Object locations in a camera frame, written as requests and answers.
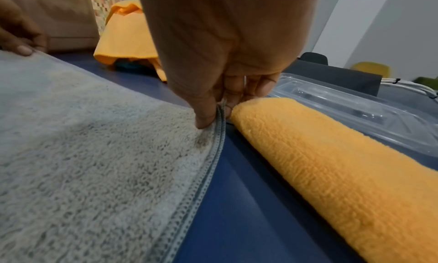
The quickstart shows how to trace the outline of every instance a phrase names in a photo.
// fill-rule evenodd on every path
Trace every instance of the clear plastic lid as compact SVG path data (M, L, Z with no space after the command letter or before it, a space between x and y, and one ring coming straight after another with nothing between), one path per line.
M363 98L360 97L363 95L357 96L348 89L339 91L300 80L299 77L283 73L269 96L292 98L364 134L438 157L438 121L432 116L379 98Z

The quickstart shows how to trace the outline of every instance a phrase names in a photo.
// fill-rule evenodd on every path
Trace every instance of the white cable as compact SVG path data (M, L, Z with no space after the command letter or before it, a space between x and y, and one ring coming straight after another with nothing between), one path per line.
M426 95L438 103L438 98L436 98L438 93L432 88L419 83L414 83L405 80L397 80L395 78L383 78L381 85L402 88L411 92Z

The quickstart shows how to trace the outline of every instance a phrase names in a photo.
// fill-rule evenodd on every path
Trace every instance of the colorful checkered pattern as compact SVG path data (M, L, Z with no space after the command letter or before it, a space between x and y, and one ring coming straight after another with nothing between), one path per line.
M93 4L94 15L96 17L97 27L99 28L99 34L105 29L106 16L110 12L113 4L124 0L91 0Z

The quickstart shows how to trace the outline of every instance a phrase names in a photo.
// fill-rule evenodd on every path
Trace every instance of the crumpled orange cloth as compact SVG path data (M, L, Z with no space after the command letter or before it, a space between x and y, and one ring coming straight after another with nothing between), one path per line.
M159 78L167 81L140 0L121 1L111 7L94 58L108 65L119 58L152 65Z
M438 263L437 171L292 99L231 120L367 262Z

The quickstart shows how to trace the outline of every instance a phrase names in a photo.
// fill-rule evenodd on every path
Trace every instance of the white wall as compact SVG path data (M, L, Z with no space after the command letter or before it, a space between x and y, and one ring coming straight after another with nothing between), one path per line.
M349 58L391 67L392 77L438 76L438 0L388 0Z
M313 52L344 67L386 0L339 0Z
M308 40L302 52L311 52L313 50L337 3L338 0L318 0Z

